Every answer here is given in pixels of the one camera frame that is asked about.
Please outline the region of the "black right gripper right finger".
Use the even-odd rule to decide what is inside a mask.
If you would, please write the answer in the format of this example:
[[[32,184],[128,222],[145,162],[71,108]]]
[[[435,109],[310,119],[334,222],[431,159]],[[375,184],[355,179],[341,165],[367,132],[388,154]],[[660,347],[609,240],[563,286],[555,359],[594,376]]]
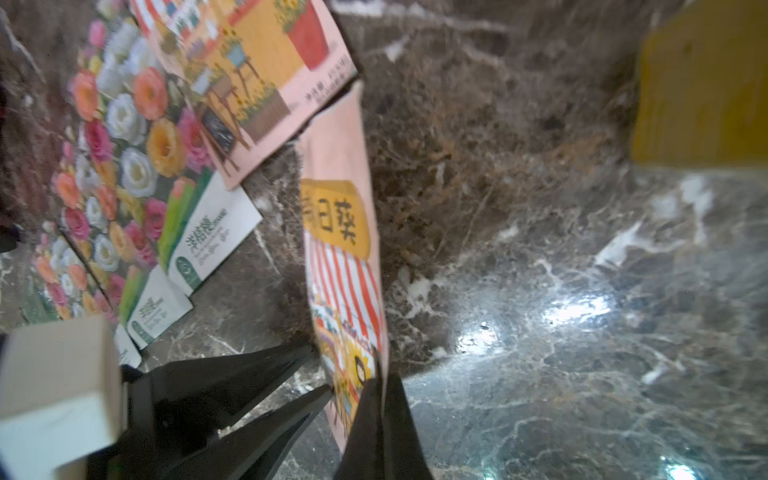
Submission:
[[[365,382],[336,479],[431,479],[401,377]]]

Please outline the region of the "orange striped seed packet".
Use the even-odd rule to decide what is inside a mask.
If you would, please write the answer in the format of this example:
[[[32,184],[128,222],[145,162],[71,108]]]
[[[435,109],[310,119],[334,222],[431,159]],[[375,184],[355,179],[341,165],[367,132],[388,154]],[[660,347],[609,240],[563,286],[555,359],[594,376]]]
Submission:
[[[130,9],[182,80],[229,189],[357,74],[323,1],[137,0]]]
[[[346,446],[365,382],[389,368],[363,89],[355,81],[296,143],[308,302],[332,383],[326,412],[339,448]]]

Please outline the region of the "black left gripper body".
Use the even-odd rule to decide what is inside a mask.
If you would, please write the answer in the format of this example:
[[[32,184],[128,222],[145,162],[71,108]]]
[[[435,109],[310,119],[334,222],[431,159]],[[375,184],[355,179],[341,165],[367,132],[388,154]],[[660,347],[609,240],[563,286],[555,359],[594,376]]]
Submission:
[[[1,87],[1,253],[15,250],[23,240],[19,177],[11,143],[16,138],[15,114],[9,95]]]

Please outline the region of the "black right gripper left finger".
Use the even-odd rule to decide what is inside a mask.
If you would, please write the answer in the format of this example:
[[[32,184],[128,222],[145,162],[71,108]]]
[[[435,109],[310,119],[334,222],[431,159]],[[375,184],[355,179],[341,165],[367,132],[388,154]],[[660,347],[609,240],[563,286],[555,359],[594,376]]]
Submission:
[[[311,343],[124,366],[126,428],[86,458],[89,479],[271,479],[332,398],[322,385],[242,427],[236,424],[317,355]]]

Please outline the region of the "yellow bottle black cap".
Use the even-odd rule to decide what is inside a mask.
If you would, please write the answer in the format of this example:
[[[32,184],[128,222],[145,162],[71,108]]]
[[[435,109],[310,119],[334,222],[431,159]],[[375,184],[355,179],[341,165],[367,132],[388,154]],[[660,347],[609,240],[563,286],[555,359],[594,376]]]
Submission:
[[[692,2],[646,38],[637,73],[637,164],[766,169],[766,2]]]

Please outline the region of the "flower seed packet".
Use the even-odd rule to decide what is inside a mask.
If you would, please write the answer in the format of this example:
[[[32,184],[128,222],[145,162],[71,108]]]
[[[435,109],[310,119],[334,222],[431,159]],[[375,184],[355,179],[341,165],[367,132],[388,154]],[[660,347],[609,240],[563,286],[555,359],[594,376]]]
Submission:
[[[120,366],[126,365],[132,368],[138,368],[141,365],[142,356],[131,340],[123,341],[116,339],[115,345]]]
[[[114,329],[143,350],[188,314],[193,305],[158,267],[108,272],[106,285],[57,229],[40,234],[31,258],[31,291],[50,320],[104,315]]]
[[[183,83],[126,7],[89,23],[70,91],[77,143],[54,187],[77,253],[115,292],[154,268],[196,291],[261,217],[225,186]]]

